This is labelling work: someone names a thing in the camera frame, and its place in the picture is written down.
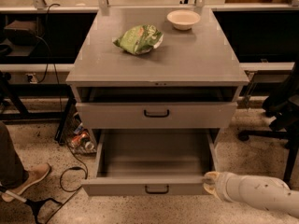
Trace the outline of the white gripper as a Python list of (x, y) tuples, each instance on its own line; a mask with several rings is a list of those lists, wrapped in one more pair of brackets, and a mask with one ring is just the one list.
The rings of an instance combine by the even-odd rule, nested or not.
[(207, 172), (203, 177), (205, 191), (215, 198), (228, 203), (236, 202), (237, 192), (234, 190), (236, 174), (216, 171)]

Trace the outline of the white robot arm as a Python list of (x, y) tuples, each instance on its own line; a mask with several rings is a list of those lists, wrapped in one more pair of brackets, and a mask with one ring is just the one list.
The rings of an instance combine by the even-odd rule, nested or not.
[(205, 173), (203, 187), (224, 202), (245, 203), (255, 209), (299, 218), (299, 192), (279, 178), (213, 171)]

